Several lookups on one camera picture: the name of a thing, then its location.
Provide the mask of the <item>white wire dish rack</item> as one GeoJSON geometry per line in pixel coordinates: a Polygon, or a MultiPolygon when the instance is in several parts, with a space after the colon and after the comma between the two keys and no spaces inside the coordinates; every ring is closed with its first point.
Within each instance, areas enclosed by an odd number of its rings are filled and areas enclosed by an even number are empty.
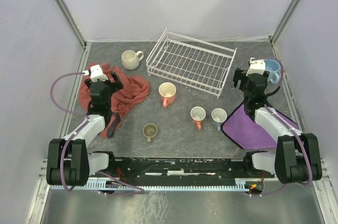
{"type": "Polygon", "coordinates": [[[220,97],[236,53],[165,30],[146,58],[147,73],[220,97]]]}

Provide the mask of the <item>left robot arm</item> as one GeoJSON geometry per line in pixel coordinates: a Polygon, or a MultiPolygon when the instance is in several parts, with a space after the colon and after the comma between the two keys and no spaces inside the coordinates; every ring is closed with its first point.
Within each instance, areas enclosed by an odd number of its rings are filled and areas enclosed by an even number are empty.
{"type": "Polygon", "coordinates": [[[92,173],[87,145],[108,127],[113,115],[111,98],[123,88],[115,71],[110,72],[108,77],[99,65],[89,70],[67,73],[54,81],[50,89],[52,102],[66,113],[83,116],[84,120],[70,134],[50,141],[46,168],[46,181],[49,185],[61,185],[71,191],[75,186],[84,186],[87,183],[92,173]],[[85,114],[64,109],[53,96],[54,86],[60,79],[77,75],[87,77],[84,84],[90,91],[88,111],[85,114]]]}

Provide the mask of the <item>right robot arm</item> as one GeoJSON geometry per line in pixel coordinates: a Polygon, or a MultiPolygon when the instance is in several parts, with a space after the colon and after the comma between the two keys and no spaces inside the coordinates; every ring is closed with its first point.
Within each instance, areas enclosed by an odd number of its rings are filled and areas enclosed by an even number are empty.
{"type": "Polygon", "coordinates": [[[249,150],[246,162],[254,170],[273,173],[282,184],[318,181],[323,176],[317,137],[277,111],[266,93],[268,73],[237,68],[234,87],[243,92],[242,103],[222,125],[222,131],[241,149],[249,150]]]}

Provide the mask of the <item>cream speckled mug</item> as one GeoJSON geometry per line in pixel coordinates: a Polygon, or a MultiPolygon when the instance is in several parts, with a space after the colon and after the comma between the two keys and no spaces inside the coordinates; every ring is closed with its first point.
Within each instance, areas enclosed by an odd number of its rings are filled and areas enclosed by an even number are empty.
{"type": "Polygon", "coordinates": [[[126,70],[135,70],[143,57],[143,51],[127,50],[121,55],[122,65],[126,70]]]}

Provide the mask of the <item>small pink printed mug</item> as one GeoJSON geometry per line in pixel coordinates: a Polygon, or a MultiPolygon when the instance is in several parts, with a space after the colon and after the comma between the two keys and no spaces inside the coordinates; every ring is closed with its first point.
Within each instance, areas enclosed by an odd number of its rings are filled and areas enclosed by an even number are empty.
{"type": "Polygon", "coordinates": [[[201,130],[201,124],[206,117],[206,111],[204,108],[196,106],[193,107],[190,111],[190,116],[196,125],[198,130],[201,130]]]}

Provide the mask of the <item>large pink mug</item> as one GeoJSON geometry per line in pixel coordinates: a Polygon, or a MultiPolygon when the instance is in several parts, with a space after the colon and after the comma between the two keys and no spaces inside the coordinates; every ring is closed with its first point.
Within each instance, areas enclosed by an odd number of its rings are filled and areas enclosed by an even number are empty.
{"type": "Polygon", "coordinates": [[[164,82],[162,83],[159,88],[158,92],[160,94],[163,107],[167,107],[168,105],[171,105],[176,98],[176,87],[173,83],[170,82],[164,82]]]}

